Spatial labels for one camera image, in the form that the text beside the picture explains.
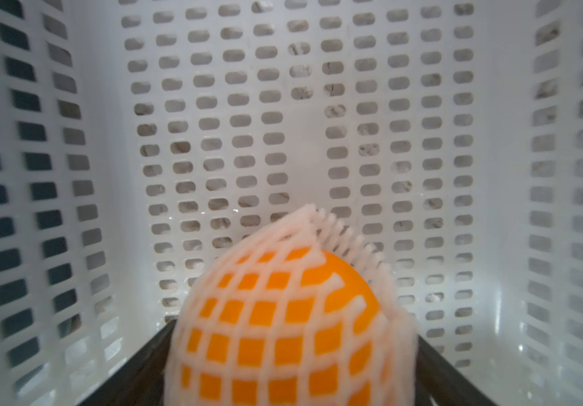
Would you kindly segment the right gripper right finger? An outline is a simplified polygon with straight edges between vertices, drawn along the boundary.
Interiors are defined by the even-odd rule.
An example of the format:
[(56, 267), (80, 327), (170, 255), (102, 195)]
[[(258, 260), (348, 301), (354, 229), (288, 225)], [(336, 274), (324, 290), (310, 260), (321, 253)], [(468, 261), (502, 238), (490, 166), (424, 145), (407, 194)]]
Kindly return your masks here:
[(496, 406), (421, 336), (415, 374), (416, 406)]

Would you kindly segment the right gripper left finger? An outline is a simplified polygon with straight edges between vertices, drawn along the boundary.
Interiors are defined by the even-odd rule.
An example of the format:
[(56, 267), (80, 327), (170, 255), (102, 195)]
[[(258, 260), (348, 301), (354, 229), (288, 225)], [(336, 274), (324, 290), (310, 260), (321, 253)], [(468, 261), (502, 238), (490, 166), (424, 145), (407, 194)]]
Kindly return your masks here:
[(79, 406), (163, 406), (164, 374), (176, 321), (169, 321)]

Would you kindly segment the netted orange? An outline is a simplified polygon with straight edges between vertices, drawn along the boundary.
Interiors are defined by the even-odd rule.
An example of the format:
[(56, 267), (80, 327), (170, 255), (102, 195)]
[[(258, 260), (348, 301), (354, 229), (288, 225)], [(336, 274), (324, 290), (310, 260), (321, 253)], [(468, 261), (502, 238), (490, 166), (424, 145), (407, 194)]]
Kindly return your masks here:
[(234, 258), (197, 284), (171, 350), (171, 405), (378, 405), (381, 305), (344, 260), (303, 247)]

